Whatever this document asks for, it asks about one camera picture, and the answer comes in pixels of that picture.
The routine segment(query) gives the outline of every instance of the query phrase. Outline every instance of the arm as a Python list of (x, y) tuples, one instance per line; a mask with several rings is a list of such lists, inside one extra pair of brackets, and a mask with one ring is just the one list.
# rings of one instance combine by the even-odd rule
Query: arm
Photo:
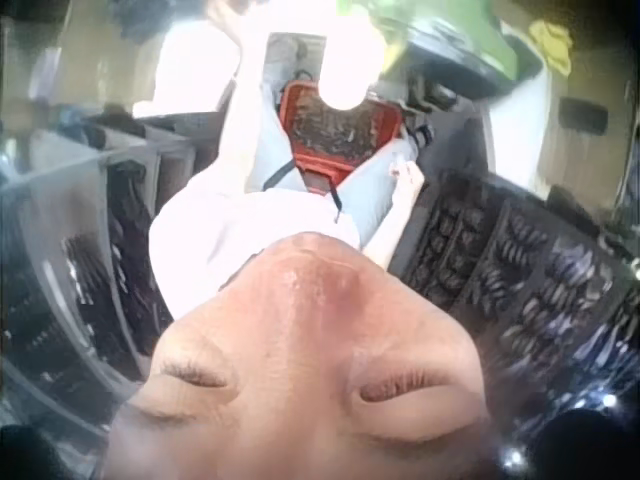
[(384, 270), (388, 270), (410, 216), (410, 209), (391, 207), (375, 235), (365, 246), (363, 250), (365, 256)]
[(389, 269), (393, 253), (398, 247), (424, 184), (424, 175), (413, 161), (404, 161), (396, 165), (393, 175), (398, 178), (393, 193), (393, 206), (363, 249), (365, 256), (385, 270)]
[(255, 162), (261, 127), (260, 85), (269, 39), (267, 22), (260, 10), (251, 8), (242, 18), (231, 11), (218, 11), (223, 23), (240, 31), (242, 44), (242, 60), (222, 129), (218, 159), (212, 165), (218, 190), (224, 194), (244, 193)]

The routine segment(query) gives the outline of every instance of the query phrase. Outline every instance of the closed eye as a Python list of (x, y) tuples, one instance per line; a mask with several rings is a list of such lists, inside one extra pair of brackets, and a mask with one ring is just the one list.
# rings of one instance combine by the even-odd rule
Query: closed eye
[(360, 398), (369, 403), (385, 402), (416, 390), (446, 385), (447, 383), (444, 376), (415, 370), (388, 377), (382, 382), (365, 385), (360, 389)]
[(227, 386), (227, 382), (221, 377), (205, 372), (194, 365), (171, 363), (162, 368), (162, 373), (182, 380), (194, 387), (223, 388)]

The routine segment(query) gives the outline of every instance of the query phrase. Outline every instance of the green machine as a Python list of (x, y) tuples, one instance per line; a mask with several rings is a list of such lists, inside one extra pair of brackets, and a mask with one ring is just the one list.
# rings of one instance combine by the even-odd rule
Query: green machine
[(338, 0), (338, 11), (367, 9), (396, 57), (470, 100), (509, 92), (518, 54), (503, 36), (490, 0)]

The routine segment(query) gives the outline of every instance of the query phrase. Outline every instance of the gray pants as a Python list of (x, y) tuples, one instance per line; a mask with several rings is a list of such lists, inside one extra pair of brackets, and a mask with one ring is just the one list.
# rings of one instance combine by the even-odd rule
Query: gray pants
[[(265, 182), (292, 158), (289, 137), (282, 128), (275, 111), (271, 90), (263, 88), (262, 128), (255, 166), (249, 177), (248, 191), (261, 191)], [(391, 196), (396, 180), (391, 176), (390, 168), (394, 160), (399, 158), (415, 160), (415, 149), (408, 140), (390, 141), (338, 186), (342, 211), (353, 218), (362, 246), (371, 240), (391, 208)], [(307, 191), (297, 169), (289, 172), (277, 187)]]

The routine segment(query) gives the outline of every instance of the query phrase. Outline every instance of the person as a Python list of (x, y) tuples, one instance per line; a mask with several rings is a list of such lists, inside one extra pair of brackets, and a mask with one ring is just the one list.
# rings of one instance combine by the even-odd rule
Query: person
[[(276, 38), (267, 57), (268, 23), (258, 11), (244, 15), (243, 24), (224, 14), (240, 39), (242, 61), (218, 158), (163, 207), (150, 230), (153, 271), (176, 319), (250, 258), (296, 233), (338, 238), (388, 268), (424, 183), (410, 138), (393, 139), (357, 168), (338, 186), (338, 203), (335, 195), (310, 193), (300, 172), (287, 170), (293, 152), (274, 102), (293, 77), (296, 44)], [(237, 33), (243, 29), (250, 33)], [(269, 183), (273, 188), (263, 191)]]
[(424, 181), (414, 146), (393, 140), (357, 169), (342, 211), (295, 169), (262, 191), (291, 147), (273, 83), (259, 87), (257, 18), (241, 20), (218, 159), (151, 228), (176, 321), (115, 417), (103, 477), (488, 478), (474, 344), (386, 272)]

